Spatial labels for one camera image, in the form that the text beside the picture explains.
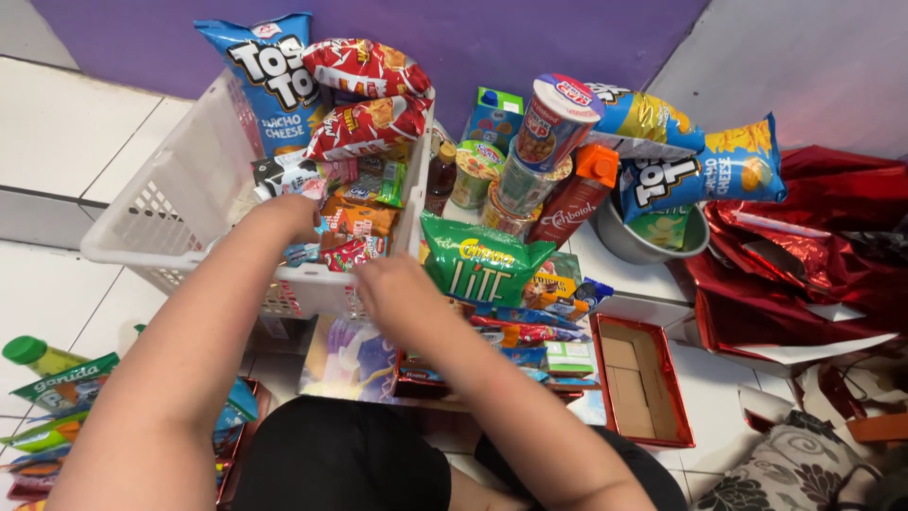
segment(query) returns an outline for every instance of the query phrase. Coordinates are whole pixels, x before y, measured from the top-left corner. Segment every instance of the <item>shiny red foil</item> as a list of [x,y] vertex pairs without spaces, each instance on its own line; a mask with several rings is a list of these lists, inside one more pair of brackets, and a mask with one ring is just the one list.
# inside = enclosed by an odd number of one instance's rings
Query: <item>shiny red foil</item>
[[[905,164],[814,145],[783,152],[782,178],[788,186],[782,204],[706,205],[710,250],[684,262],[696,281],[704,346],[761,358],[735,348],[822,346],[908,333],[908,267],[862,257],[838,234],[891,232],[899,225],[908,215]],[[745,221],[742,213],[794,229]],[[761,243],[763,249],[753,248]],[[866,316],[830,322],[805,308],[837,303]],[[905,340],[898,336],[867,355]]]
[[658,353],[659,357],[659,373],[662,376],[662,380],[666,384],[669,399],[672,403],[672,411],[675,415],[675,421],[677,424],[675,439],[668,440],[635,436],[628,436],[627,439],[637,444],[648,447],[678,449],[696,446],[696,442],[694,441],[694,431],[693,429],[691,429],[690,422],[687,420],[687,410],[684,406],[684,399],[681,397],[681,387],[678,384],[677,375],[675,373],[675,363],[672,362],[672,354],[668,349],[668,340],[666,339],[665,330],[663,330],[661,326],[649,325],[647,323],[638,323],[637,321],[630,321],[618,317],[594,314],[589,318],[589,326],[593,331],[593,347],[596,349],[596,359],[599,365],[599,380],[602,385],[602,398],[605,401],[606,429],[621,434],[621,425],[615,418],[615,405],[613,404],[612,391],[608,382],[606,359],[603,356],[602,342],[599,339],[600,323],[608,323],[612,325],[623,326],[625,328],[639,330],[641,332],[645,332],[653,339],[653,343],[656,345],[656,352]]

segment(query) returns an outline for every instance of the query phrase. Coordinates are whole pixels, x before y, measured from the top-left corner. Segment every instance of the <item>red wrapping paper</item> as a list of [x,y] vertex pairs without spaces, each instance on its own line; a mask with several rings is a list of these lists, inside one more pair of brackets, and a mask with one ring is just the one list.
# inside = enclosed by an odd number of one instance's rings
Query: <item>red wrapping paper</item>
[[[736,348],[822,346],[906,331],[901,309],[908,300],[908,267],[858,255],[838,234],[899,225],[908,213],[904,163],[811,146],[783,153],[782,177],[789,191],[782,204],[706,206],[711,253],[685,260],[697,284],[704,345],[761,358]],[[791,227],[742,221],[741,213]],[[746,246],[761,242],[782,256]],[[830,322],[804,307],[836,303],[866,316]],[[904,341],[896,337],[868,355]]]

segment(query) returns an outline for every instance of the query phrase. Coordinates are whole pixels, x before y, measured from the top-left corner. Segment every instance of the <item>aluminum pot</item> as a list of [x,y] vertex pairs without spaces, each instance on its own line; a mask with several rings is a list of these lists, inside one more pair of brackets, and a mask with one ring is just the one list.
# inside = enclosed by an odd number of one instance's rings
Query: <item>aluminum pot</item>
[[655,265],[669,259],[696,256],[709,245],[709,224],[699,207],[693,207],[684,232],[681,250],[666,250],[655,246],[624,225],[615,206],[617,194],[606,197],[597,211],[596,230],[609,252],[632,265]]

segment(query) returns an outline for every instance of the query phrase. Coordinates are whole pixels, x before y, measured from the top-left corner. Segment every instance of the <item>patterned cushion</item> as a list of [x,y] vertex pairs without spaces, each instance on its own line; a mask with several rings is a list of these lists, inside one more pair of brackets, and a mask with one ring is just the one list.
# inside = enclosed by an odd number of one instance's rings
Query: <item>patterned cushion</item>
[[793,410],[691,509],[826,511],[861,458],[828,425]]

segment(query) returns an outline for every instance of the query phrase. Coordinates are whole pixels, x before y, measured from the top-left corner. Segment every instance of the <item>purple wall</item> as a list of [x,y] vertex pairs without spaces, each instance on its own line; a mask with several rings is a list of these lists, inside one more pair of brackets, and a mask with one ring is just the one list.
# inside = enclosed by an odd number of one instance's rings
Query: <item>purple wall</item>
[[707,2],[32,0],[86,74],[189,98],[223,70],[192,20],[251,25],[309,10],[313,41],[366,37],[416,58],[438,92],[437,118],[455,137],[479,85],[529,97],[532,79],[554,72],[643,86]]

